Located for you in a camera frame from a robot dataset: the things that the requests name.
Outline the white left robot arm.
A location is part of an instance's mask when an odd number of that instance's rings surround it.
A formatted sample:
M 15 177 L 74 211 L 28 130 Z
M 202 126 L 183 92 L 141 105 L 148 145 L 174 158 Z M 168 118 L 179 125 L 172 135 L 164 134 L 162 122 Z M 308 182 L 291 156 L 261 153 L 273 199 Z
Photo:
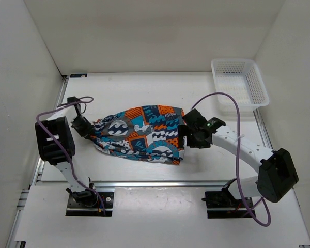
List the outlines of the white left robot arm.
M 71 133 L 74 129 L 84 139 L 92 140 L 95 128 L 83 115 L 81 105 L 87 102 L 73 98 L 72 102 L 36 116 L 35 131 L 41 159 L 57 168 L 70 187 L 69 195 L 80 204 L 92 207 L 100 197 L 89 177 L 79 172 L 73 164 L 76 147 Z

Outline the colourful patterned shorts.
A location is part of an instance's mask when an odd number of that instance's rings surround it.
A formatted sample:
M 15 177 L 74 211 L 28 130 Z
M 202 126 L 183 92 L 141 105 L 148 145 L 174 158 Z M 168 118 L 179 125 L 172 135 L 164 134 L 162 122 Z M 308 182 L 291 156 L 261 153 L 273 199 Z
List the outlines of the colourful patterned shorts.
M 91 140 L 98 150 L 114 157 L 179 165 L 184 156 L 178 138 L 183 117 L 183 109 L 174 106 L 130 108 L 95 121 Z

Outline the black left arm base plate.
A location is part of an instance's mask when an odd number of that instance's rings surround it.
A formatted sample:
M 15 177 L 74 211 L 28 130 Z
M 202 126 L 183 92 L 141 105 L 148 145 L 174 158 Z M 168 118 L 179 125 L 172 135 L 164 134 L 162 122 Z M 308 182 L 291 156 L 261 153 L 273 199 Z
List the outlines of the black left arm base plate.
M 114 191 L 105 190 L 95 194 L 85 190 L 69 193 L 66 216 L 111 217 L 113 213 Z

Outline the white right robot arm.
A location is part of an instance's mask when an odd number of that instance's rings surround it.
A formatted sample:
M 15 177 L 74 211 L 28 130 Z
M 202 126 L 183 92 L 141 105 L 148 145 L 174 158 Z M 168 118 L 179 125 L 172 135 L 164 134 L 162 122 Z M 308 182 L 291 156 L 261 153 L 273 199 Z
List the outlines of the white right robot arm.
M 178 126 L 178 144 L 186 140 L 191 148 L 209 148 L 215 145 L 244 161 L 257 176 L 232 179 L 219 192 L 210 192 L 203 199 L 219 206 L 234 206 L 243 197 L 264 197 L 272 203 L 279 200 L 295 186 L 299 177 L 290 153 L 281 148 L 272 150 L 238 136 L 225 122 L 218 118 L 186 120 Z

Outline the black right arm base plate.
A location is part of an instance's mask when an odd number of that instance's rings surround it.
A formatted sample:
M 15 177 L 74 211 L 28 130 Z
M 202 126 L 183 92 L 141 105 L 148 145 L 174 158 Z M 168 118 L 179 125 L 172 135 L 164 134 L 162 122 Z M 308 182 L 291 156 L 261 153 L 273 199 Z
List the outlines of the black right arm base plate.
M 243 201 L 227 196 L 221 191 L 206 191 L 202 201 L 206 203 L 209 219 L 251 218 Z

